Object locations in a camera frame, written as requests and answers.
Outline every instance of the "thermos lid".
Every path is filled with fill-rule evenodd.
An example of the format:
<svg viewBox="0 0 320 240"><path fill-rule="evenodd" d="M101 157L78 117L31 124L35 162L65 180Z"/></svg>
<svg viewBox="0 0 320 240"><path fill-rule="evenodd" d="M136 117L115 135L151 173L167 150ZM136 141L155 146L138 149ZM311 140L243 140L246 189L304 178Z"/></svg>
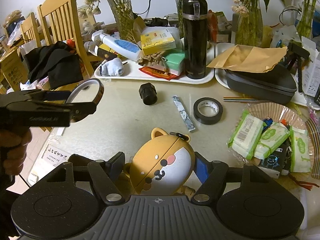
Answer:
<svg viewBox="0 0 320 240"><path fill-rule="evenodd" d="M183 0L182 16L189 20L203 20L207 18L208 4L206 0Z"/></svg>

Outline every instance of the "white tray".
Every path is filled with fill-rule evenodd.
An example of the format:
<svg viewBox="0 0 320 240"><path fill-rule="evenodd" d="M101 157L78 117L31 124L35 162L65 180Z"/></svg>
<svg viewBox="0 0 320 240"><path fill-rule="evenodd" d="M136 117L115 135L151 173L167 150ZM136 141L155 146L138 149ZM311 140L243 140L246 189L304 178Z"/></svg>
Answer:
<svg viewBox="0 0 320 240"><path fill-rule="evenodd" d="M193 85L199 85L204 84L212 80L214 77L214 68L207 68L206 70L206 76L201 79L191 79L186 76L181 76L178 79L172 79L172 80L166 80L163 78L155 78L150 75L147 75L139 70L142 66L140 66L138 63L135 63L132 60L125 60L124 62L128 62L124 65L124 74L121 77L105 77L100 75L100 68L97 68L94 71L94 76L96 78L101 79L136 79L136 80L151 80L151 81L167 81L167 82L176 82L176 83L185 83L185 84L193 84Z"/></svg>
<svg viewBox="0 0 320 240"><path fill-rule="evenodd" d="M231 46L234 46L234 44L231 43L219 43L216 45L216 56L220 53L224 52L226 49L230 48ZM226 78L226 72L221 69L217 68L215 72L215 78L216 80L225 88L229 88L227 84L227 78ZM298 91L295 92L294 96L291 99L291 102L300 105L300 106L307 106L307 101L304 98L302 94L299 94Z"/></svg>

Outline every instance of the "black thermos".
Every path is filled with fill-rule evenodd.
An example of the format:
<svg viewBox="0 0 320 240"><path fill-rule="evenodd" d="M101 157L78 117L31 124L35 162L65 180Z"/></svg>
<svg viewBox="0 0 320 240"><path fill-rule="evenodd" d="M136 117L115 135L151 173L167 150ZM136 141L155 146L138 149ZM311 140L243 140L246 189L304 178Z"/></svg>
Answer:
<svg viewBox="0 0 320 240"><path fill-rule="evenodd" d="M205 76L207 13L208 4L206 0L182 1L185 72L186 76L192 79L200 79Z"/></svg>

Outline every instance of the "floor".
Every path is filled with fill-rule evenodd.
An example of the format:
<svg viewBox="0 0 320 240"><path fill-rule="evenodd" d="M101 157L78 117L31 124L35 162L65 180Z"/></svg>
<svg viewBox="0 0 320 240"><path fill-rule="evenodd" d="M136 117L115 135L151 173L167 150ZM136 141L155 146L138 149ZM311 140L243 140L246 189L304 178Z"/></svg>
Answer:
<svg viewBox="0 0 320 240"><path fill-rule="evenodd" d="M46 141L49 131L45 132L39 127L31 127L32 133L32 141L28 144L27 147L27 158L23 163L23 170L21 172L21 176L27 180L27 176L29 171L32 168L33 163L36 161L38 157L38 153L40 152L43 143ZM24 193L28 189L28 186L24 183L24 181L16 176L16 182L13 186L9 187L8 190L16 192L18 194Z"/></svg>

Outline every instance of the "finger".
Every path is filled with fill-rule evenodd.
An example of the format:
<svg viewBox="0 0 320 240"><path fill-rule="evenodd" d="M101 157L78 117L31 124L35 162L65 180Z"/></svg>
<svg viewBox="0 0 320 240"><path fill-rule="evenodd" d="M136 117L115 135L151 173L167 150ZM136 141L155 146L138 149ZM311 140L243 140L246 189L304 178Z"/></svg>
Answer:
<svg viewBox="0 0 320 240"><path fill-rule="evenodd" d="M18 146L7 153L7 159L22 159L27 151L27 145Z"/></svg>
<svg viewBox="0 0 320 240"><path fill-rule="evenodd" d="M26 157L27 155L25 154L21 159L7 159L3 162L3 167L8 170L20 167L23 164Z"/></svg>
<svg viewBox="0 0 320 240"><path fill-rule="evenodd" d="M31 140L32 140L32 133L30 129L28 129L28 131L22 137L21 145L27 145L31 142Z"/></svg>
<svg viewBox="0 0 320 240"><path fill-rule="evenodd" d="M13 132L0 130L0 147L13 147L21 143L21 138Z"/></svg>
<svg viewBox="0 0 320 240"><path fill-rule="evenodd" d="M5 173L8 175L19 175L23 170L23 164L18 168L6 169Z"/></svg>

